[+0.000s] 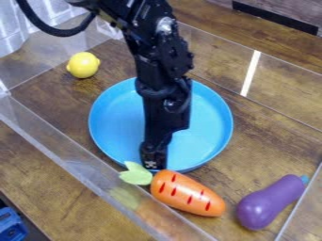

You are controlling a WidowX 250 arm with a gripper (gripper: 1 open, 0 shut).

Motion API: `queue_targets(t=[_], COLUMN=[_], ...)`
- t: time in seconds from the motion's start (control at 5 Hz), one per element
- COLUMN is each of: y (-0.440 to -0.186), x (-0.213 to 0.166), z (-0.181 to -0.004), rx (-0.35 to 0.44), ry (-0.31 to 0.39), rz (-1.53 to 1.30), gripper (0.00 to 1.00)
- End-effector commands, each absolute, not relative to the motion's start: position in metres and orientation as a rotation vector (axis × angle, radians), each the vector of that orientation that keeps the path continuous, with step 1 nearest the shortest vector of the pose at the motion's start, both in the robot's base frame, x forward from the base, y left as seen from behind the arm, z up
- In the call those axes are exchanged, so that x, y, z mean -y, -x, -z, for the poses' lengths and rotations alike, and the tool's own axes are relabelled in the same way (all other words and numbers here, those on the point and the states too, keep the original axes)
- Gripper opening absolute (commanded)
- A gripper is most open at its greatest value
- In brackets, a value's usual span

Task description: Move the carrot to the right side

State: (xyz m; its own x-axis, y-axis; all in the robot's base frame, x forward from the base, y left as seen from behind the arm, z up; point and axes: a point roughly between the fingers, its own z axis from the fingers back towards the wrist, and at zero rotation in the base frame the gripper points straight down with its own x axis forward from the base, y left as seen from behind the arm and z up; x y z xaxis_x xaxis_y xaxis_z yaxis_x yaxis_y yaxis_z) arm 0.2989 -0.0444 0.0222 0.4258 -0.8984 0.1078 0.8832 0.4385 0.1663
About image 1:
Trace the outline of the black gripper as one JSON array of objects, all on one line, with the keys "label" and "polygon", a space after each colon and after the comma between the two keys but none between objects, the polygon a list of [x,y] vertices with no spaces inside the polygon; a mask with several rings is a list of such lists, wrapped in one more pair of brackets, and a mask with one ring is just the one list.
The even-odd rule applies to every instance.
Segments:
[{"label": "black gripper", "polygon": [[193,80],[184,77],[160,90],[152,89],[139,79],[135,88],[144,99],[145,138],[139,157],[148,169],[165,169],[168,147],[173,134],[190,126]]}]

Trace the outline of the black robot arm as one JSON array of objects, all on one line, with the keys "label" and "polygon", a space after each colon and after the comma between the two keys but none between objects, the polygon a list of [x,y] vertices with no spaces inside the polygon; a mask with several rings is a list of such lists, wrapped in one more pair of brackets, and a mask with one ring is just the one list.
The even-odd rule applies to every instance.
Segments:
[{"label": "black robot arm", "polygon": [[173,134],[189,128],[194,54],[180,33],[168,0],[66,0],[115,25],[135,59],[144,101],[145,138],[139,157],[149,169],[168,168]]}]

